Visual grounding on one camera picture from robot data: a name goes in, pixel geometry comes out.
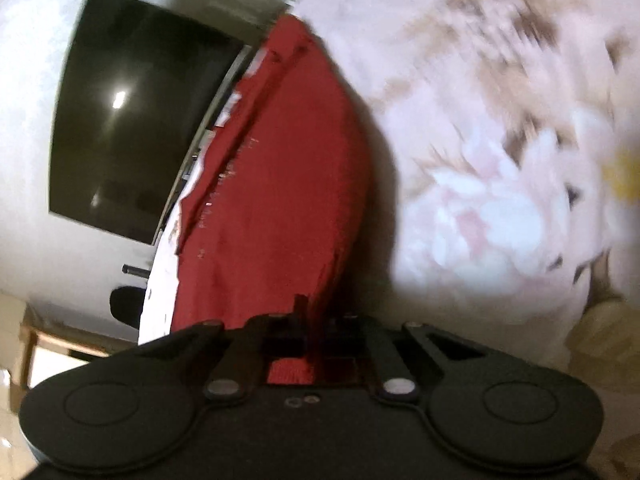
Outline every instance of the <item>black screen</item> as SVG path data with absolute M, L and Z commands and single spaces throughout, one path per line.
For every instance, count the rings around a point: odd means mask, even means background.
M 151 243 L 242 42 L 138 0 L 87 0 L 60 87 L 49 210 Z

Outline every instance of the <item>white fabric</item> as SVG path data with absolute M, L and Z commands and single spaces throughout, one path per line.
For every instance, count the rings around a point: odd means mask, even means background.
M 160 236 L 154 264 L 146 284 L 138 344 L 148 343 L 171 332 L 175 295 L 178 291 L 178 256 L 176 256 L 175 250 L 180 233 L 180 200 L 187 196 L 196 185 L 202 173 L 202 159 L 205 152 L 206 148 L 200 150 L 200 155 L 191 169 L 187 183 L 170 212 L 166 227 Z
M 616 150 L 638 124 L 640 56 L 630 44 L 640 14 L 620 9 L 639 8 L 640 0 L 299 0 L 293 12 L 374 125 L 379 196 L 362 251 L 370 257 L 355 269 L 364 309 L 389 325 L 431 322 L 562 365 L 593 288 L 591 264 L 609 250 L 612 261 L 628 261 L 614 258 L 617 243 L 638 239 L 640 192 L 620 200 L 614 184 L 628 171 L 609 180 L 602 172 L 623 165 Z M 617 66 L 608 52 L 616 35 L 625 44 Z M 521 153 L 508 152 L 514 139 Z M 622 186 L 636 192 L 635 181 Z M 572 203 L 569 187 L 579 190 Z M 618 288 L 636 291 L 634 276 L 619 273 Z

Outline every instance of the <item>black handle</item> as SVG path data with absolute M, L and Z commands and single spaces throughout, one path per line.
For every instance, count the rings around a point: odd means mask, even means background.
M 130 265 L 123 265 L 122 272 L 124 274 L 132 274 L 133 276 L 137 276 L 139 278 L 144 278 L 145 280 L 149 279 L 149 275 L 151 274 L 150 270 L 140 269 L 140 267 L 134 267 Z

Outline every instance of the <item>floral blanket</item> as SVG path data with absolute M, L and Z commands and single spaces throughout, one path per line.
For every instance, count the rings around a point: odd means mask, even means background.
M 369 125 L 362 309 L 640 393 L 639 9 L 299 0 Z M 607 475 L 637 475 L 616 439 Z

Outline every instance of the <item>red fabric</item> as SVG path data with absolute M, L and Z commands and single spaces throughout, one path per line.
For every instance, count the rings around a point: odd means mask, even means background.
M 305 359 L 284 358 L 271 363 L 269 384 L 313 384 L 313 367 Z
M 345 91 L 296 18 L 264 48 L 181 203 L 174 331 L 288 313 L 297 294 L 317 326 L 360 226 L 369 151 Z

